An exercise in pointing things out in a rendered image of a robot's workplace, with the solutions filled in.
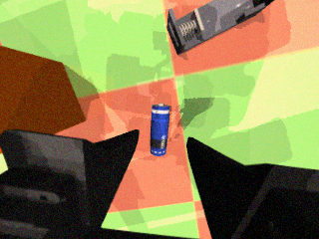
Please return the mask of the grey battery holder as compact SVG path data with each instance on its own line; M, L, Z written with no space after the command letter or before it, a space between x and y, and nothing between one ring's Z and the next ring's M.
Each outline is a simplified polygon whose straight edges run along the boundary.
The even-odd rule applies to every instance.
M168 9L167 31L179 55L254 17L274 0L212 0L176 20Z

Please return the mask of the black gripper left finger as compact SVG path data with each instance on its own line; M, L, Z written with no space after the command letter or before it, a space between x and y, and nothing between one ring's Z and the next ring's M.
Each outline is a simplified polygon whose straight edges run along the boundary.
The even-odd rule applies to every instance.
M20 166L73 175L82 225L101 228L136 151L140 131L134 129L92 143L76 138L21 129L0 133L8 169Z

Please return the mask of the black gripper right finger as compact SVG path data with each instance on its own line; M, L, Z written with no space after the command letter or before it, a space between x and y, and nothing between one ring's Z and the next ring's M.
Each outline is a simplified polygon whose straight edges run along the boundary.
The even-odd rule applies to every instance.
M186 149L212 239L239 239L273 187L319 192L318 169L243 164L193 137Z

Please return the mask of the blue cylindrical battery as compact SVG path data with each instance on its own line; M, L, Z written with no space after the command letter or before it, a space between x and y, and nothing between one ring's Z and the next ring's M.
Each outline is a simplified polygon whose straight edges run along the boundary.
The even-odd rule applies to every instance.
M151 154L163 156L166 154L169 124L169 106L159 103L152 105L151 117Z

